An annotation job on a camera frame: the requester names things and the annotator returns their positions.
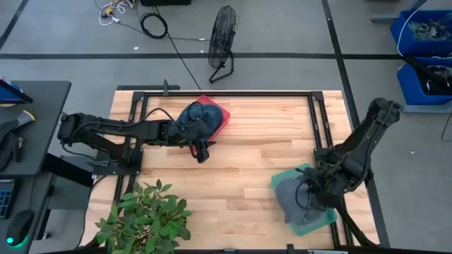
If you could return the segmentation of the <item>blue storage bin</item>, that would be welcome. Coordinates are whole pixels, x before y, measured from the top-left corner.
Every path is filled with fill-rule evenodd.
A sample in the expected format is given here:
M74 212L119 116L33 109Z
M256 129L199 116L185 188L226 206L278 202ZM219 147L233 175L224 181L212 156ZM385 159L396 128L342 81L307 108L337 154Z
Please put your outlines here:
M397 72L406 104L440 105L452 100L452 57L416 57L415 60L446 78L447 84L435 84L424 73L406 63Z
M452 54L452 10L401 11L391 26L396 49L402 55Z

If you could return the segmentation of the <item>black floor fan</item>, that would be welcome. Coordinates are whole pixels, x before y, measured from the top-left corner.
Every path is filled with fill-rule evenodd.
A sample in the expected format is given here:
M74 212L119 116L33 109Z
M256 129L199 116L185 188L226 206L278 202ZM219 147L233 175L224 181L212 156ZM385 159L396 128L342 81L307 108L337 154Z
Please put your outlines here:
M215 69L215 72L209 77L211 84L234 73L234 53L231 48L236 32L236 12L231 6L223 6L218 11L210 36L208 63ZM216 78L215 75L225 67L228 59L231 59L230 72Z

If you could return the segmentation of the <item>pink plastic bin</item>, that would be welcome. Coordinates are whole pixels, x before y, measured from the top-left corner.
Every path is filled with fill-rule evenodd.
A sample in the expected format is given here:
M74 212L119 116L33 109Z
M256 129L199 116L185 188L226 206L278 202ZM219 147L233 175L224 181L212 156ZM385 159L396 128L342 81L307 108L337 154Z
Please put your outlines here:
M218 136L218 134L221 132L221 130L227 125L229 119L230 119L230 113L224 109L223 107L221 107L218 103L214 102L211 98L205 96L205 95L201 95L196 102L200 102L202 104L214 104L215 106L218 106L222 112L223 112L223 124L220 127L220 129L216 132L216 134L213 136L212 139L207 140L207 141L215 141L215 138ZM193 158L196 158L196 148L195 148L195 141L192 141L189 145L189 149L190 149L190 153L192 155Z

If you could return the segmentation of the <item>green potted plant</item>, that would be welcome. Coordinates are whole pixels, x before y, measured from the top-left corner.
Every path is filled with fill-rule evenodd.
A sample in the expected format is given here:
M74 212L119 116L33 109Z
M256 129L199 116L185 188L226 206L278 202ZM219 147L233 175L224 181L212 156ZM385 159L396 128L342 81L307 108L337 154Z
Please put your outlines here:
M169 194L172 186L134 183L132 191L114 201L107 218L95 223L96 242L108 254L174 254L179 240L189 241L187 201Z

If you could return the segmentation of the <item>teal plastic bin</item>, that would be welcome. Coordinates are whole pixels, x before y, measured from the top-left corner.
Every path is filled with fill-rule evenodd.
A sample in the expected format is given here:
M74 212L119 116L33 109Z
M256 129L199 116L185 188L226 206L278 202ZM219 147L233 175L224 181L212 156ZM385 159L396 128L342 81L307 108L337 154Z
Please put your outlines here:
M298 167L304 168L304 167L311 167L310 164L300 164ZM289 169L286 171L283 171L279 174L275 174L271 177L271 188L273 189L275 193L276 186L284 179L296 179L301 174L297 172L296 167L294 169ZM295 226L294 224L287 224L290 228L290 230L297 236L303 236L306 235L312 231L316 231L317 229L320 229L324 226L328 226L329 224L336 222L337 215L332 208L327 208L326 212L320 217L319 220L316 222L313 222L311 224L308 224L306 226Z

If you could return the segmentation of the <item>black side desk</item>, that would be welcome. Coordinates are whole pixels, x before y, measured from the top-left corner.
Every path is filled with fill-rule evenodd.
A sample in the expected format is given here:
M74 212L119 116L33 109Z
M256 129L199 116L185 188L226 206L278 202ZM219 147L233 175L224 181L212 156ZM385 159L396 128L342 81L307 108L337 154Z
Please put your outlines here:
M71 83L47 80L15 80L13 83L22 88L33 99L33 103L0 108L0 123L16 119L24 110L30 112L35 121L18 129L17 135L24 139L20 161L11 160L0 176L33 176L41 170L47 156Z

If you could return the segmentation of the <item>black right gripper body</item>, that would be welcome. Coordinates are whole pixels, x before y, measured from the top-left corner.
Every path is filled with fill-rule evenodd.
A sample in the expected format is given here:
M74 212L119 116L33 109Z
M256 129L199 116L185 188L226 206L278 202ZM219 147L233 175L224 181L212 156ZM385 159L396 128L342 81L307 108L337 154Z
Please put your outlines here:
M338 200L326 191L326 180L323 179L323 174L311 167L297 167L295 169L301 175L296 179L299 181L295 189L295 202L298 207L302 209L327 209L336 208ZM306 204L301 204L299 194L300 188L306 186Z

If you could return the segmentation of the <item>black computer mouse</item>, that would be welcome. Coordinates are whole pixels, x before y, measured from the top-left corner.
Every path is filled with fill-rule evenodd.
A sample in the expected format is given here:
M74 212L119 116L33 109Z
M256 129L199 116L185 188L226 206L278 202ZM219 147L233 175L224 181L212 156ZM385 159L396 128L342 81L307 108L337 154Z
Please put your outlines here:
M11 221L6 232L6 242L10 246L19 246L24 242L32 224L32 210L20 211Z

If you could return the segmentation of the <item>grey hat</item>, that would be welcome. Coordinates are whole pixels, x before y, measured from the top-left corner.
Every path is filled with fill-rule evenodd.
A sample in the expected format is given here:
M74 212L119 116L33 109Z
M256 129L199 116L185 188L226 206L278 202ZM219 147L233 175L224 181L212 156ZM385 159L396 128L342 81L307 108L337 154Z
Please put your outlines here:
M309 186L297 179L284 179L275 189L276 199L285 214L285 223L306 226L326 212Z

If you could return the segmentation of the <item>black box on floor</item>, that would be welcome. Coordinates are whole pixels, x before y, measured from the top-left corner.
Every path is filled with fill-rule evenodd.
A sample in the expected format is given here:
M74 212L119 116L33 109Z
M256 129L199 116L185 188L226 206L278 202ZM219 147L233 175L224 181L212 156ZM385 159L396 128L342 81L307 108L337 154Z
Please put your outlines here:
M192 0L140 0L143 6L188 6Z

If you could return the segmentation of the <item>dark cloth on desk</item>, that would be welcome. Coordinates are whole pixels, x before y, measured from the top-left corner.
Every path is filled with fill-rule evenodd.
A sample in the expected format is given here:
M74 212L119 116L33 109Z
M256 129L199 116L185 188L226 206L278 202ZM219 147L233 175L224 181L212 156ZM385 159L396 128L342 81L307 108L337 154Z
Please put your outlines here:
M23 111L17 119L0 124L0 172L3 172L9 162L20 161L20 149L23 139L15 134L15 130L35 121L28 111Z

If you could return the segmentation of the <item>black metal table frame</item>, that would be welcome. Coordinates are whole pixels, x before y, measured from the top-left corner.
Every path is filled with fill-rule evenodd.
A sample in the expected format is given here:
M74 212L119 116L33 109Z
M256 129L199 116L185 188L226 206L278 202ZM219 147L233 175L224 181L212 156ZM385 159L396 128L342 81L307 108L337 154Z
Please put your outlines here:
M273 175L314 162L314 150L350 134L339 91L206 90L230 113L204 163L187 149L147 146L140 179L171 184L191 210L184 250L332 248L352 243L341 222L297 236L283 221Z

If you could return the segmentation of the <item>dark blue hat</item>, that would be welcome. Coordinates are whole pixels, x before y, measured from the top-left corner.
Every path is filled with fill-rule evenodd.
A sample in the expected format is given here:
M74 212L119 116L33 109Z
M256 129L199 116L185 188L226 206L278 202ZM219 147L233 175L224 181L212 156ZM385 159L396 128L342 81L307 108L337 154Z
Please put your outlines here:
M223 124L223 112L214 104L192 102L176 120L177 125L195 131L197 138L210 140Z

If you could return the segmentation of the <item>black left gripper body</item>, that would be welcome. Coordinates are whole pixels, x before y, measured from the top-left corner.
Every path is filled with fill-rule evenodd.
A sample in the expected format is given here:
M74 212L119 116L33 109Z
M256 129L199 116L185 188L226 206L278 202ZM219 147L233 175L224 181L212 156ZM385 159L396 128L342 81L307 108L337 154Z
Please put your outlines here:
M208 124L199 121L189 126L183 126L173 121L171 125L171 143L187 144L196 140L208 140L210 130Z

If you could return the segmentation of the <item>black keyboard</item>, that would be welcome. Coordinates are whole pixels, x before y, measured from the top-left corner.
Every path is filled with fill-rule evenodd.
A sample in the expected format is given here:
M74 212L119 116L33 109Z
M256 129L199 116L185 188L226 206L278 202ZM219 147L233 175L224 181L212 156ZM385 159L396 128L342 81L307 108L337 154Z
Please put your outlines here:
M0 179L0 219L7 219L11 212L15 187L15 179Z

